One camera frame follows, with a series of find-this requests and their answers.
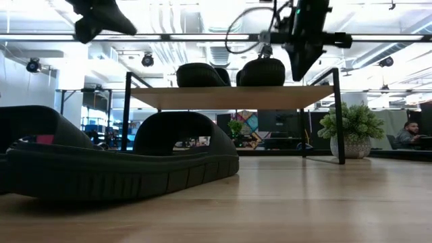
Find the wooden shelf with metal legs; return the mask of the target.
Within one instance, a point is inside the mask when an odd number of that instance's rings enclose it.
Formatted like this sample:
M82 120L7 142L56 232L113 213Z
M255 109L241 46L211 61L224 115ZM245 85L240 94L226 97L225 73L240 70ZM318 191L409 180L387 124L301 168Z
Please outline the wooden shelf with metal legs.
M126 89L130 97L158 109L139 127L133 152L141 157L187 163L238 162L231 138L201 109L303 109L333 86L245 86Z

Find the tall leafy background plant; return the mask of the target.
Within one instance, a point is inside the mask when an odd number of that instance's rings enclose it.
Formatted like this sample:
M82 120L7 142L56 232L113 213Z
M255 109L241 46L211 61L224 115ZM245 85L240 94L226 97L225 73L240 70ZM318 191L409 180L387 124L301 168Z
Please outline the tall leafy background plant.
M232 133L232 138L236 139L242 131L243 123L236 119L232 119L228 122L227 125Z

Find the black monitor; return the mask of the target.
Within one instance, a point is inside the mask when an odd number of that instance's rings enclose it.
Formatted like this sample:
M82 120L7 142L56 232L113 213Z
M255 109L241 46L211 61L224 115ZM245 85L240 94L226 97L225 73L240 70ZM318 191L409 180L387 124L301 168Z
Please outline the black monitor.
M297 134L300 120L297 110L258 110L260 132L285 132Z

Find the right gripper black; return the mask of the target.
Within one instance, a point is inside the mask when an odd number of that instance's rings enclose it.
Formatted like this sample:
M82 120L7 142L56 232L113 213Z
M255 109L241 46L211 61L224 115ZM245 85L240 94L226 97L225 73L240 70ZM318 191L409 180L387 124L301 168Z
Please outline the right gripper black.
M352 36L345 32L320 32L318 34L294 36L287 32L263 31L259 34L261 43L280 45L286 50L290 58L293 81L300 81L310 70L312 65L326 52L324 45L330 45L342 49L352 46Z

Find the black aluminium table frame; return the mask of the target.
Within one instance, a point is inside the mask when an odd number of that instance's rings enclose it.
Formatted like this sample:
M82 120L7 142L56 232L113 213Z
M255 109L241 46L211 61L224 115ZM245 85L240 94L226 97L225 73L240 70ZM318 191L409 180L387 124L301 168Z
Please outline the black aluminium table frame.
M245 148L238 148L237 153L239 156L301 156L302 151L298 150L246 150ZM368 157L382 158L382 159L397 159L407 161L423 161L432 162L432 151L403 151L403 150L372 150Z

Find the black metal rack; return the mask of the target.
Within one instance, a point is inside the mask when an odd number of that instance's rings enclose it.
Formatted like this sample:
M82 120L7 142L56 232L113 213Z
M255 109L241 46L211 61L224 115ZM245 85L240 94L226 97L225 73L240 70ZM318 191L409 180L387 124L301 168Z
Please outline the black metal rack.
M59 112L81 130L96 125L99 133L111 127L113 90L101 87L81 89L57 89Z

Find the colourful wall mural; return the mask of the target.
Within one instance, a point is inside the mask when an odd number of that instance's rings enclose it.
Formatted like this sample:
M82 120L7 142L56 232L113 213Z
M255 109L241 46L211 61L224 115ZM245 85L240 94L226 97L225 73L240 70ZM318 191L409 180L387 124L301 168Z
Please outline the colourful wall mural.
M232 114L233 120L238 120L242 124L240 130L240 138L242 148L248 150L254 150L261 141L261 137L258 135L259 123L258 123L258 112L257 110L237 110Z

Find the black rubber slide sandal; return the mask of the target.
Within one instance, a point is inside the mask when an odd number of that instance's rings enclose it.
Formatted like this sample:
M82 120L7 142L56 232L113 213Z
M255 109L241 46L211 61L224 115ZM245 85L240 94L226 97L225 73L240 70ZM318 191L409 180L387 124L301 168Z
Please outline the black rubber slide sandal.
M177 85L185 87L231 86L230 75L221 67L212 67L207 63L187 63L177 72Z
M0 107L0 194L7 193L6 153L20 140L91 149L90 138L56 110L42 105Z
M184 190L239 170L231 138L211 119L165 111L139 127L132 151L22 143L6 154L10 192L47 200L131 200Z
M249 61L237 73L237 86L283 86L285 65L278 59L261 58Z

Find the long ceiling strip light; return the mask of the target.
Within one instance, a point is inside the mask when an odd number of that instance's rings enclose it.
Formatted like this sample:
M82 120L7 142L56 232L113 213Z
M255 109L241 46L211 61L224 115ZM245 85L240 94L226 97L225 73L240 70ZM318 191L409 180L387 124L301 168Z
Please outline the long ceiling strip light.
M73 34L0 34L2 42L74 42ZM353 34L353 41L358 43L432 43L432 34ZM94 42L229 42L254 43L259 39L258 34L137 34L128 36L123 34L101 34Z

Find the person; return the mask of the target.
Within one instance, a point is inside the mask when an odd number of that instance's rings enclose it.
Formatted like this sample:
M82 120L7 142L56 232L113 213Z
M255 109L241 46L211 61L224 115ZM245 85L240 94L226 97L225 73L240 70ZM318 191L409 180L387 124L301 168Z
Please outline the person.
M413 149L415 145L419 144L420 137L419 125L414 121L408 121L396 135L396 148Z

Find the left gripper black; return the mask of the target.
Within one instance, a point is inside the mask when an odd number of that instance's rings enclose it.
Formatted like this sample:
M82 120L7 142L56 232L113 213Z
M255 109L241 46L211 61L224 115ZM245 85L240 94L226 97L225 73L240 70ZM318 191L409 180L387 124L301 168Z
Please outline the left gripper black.
M136 27L121 12L115 0L66 0L75 14L75 39L83 44L92 41L103 30L135 35Z

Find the small green potted plant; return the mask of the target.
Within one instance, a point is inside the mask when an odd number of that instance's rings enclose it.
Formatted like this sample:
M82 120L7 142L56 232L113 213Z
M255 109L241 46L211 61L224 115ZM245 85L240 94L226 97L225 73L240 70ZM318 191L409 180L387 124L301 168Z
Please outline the small green potted plant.
M330 109L319 122L323 127L317 132L318 137L330 139L333 156L338 157L338 137L336 110ZM342 103L342 133L344 151L347 159L362 159L371 152L371 139L385 137L384 121L378 118L367 105L347 106Z

